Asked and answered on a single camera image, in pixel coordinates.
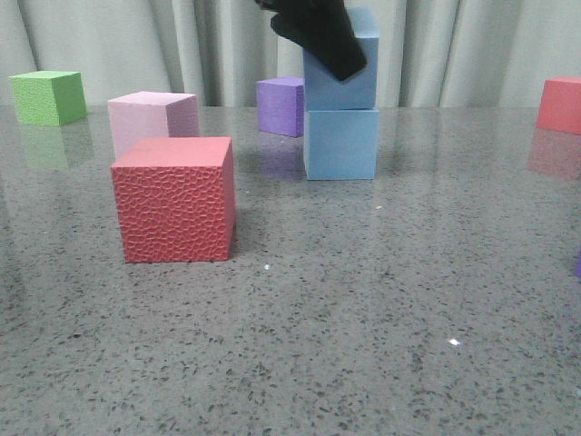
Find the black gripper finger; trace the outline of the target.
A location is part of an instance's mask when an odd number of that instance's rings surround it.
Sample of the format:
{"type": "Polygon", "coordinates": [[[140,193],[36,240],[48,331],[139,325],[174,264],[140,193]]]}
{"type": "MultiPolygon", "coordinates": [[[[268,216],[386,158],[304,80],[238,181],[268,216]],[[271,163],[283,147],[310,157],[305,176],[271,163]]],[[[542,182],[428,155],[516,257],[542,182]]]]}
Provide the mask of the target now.
{"type": "Polygon", "coordinates": [[[270,0],[256,5],[273,12],[271,29],[313,55],[343,82],[367,66],[342,1],[270,0]]]}

